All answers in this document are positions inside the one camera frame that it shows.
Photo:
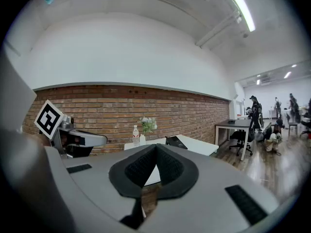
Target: white vase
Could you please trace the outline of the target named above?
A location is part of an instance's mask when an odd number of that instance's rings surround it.
[[[139,137],[139,144],[141,146],[146,145],[146,137],[143,134],[141,134]]]

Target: gray tabletop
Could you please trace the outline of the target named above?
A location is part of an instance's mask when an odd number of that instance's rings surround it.
[[[252,119],[238,119],[235,120],[235,123],[228,123],[228,119],[226,121],[215,124],[216,126],[226,126],[226,127],[241,127],[241,128],[249,128],[251,125]]]

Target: table leg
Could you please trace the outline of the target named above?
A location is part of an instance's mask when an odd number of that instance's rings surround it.
[[[218,126],[216,126],[215,145],[218,145],[218,131],[219,131],[219,128]]]
[[[246,152],[246,147],[247,147],[247,139],[248,139],[248,129],[245,130],[245,141],[244,141],[244,148],[243,148],[243,153],[241,157],[241,161],[244,160],[245,152]]]

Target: stool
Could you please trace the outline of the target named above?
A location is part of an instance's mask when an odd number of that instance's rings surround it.
[[[296,135],[298,136],[298,123],[296,122],[289,122],[288,123],[288,138],[290,137],[290,132],[291,132],[291,126],[296,126]]]

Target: water bottle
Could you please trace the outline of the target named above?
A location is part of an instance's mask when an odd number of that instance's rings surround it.
[[[138,147],[139,146],[139,132],[138,132],[138,129],[137,129],[137,125],[134,125],[133,143],[134,143],[134,147]]]

